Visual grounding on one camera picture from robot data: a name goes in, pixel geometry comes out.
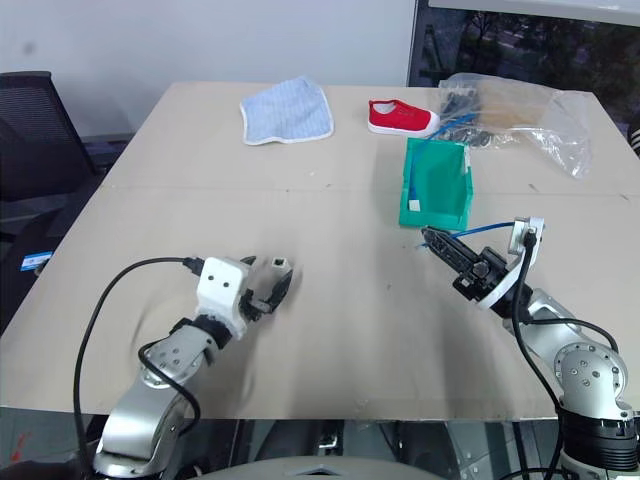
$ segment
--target green plastic bin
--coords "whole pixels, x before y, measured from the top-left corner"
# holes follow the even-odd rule
[[[466,148],[461,143],[441,140],[407,140],[400,225],[445,230],[467,228],[473,182]],[[410,194],[420,201],[419,212],[409,210]]]

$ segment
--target plastic bag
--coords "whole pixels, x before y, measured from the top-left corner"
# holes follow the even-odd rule
[[[437,138],[496,147],[524,137],[574,178],[589,172],[590,94],[474,73],[457,73],[439,88],[442,127]]]

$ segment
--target wooden table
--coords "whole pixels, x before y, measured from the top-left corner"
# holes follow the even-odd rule
[[[238,104],[267,85],[178,83],[155,107],[56,250],[0,340],[0,403],[70,411],[73,365],[98,296],[153,256],[283,255],[296,275],[274,318],[251,326],[208,371],[215,418],[541,418],[554,415],[500,320],[451,287],[397,214],[405,140],[371,134],[367,100],[437,108],[422,88],[325,88],[335,134],[249,147]],[[470,225],[543,216],[528,283],[619,341],[640,408],[640,161],[589,104],[593,167],[576,181],[524,142],[473,151]],[[506,253],[508,232],[468,237]],[[126,277],[106,302],[84,364],[82,405],[108,413],[136,351],[195,309],[177,265]]]

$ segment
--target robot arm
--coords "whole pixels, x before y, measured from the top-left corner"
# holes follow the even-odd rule
[[[183,318],[168,337],[140,349],[142,369],[109,415],[93,460],[96,472],[147,478],[165,470],[178,437],[200,415],[194,392],[205,366],[215,362],[231,338],[242,338],[247,321],[272,313],[289,289],[293,271],[286,259],[275,258],[268,278],[257,281],[250,276],[254,261],[208,258],[196,266],[197,317]],[[265,283],[271,293],[261,300]],[[194,419],[184,427],[189,406]]]
[[[516,219],[509,252],[520,258],[510,266],[490,247],[476,254],[447,231],[425,228],[422,233],[426,246],[458,273],[453,287],[481,308],[491,308],[513,334],[510,319],[523,232],[534,231],[539,246],[542,224],[541,219]],[[633,409],[622,400],[628,371],[617,345],[586,335],[571,323],[571,312],[544,291],[525,285],[522,297],[527,305],[521,315],[522,339],[563,391],[558,412],[564,437],[562,467],[578,478],[638,476]]]

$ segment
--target red sneaker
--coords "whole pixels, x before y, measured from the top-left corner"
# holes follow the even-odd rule
[[[427,137],[438,129],[440,117],[400,100],[369,100],[369,130],[374,133]]]

